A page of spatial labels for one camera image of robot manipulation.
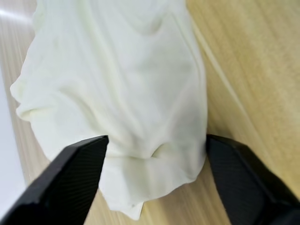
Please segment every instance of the white cloth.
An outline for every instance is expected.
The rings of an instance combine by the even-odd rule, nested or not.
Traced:
[[[206,84],[183,0],[38,0],[33,22],[11,93],[48,159],[109,135],[99,187],[132,219],[197,178]]]

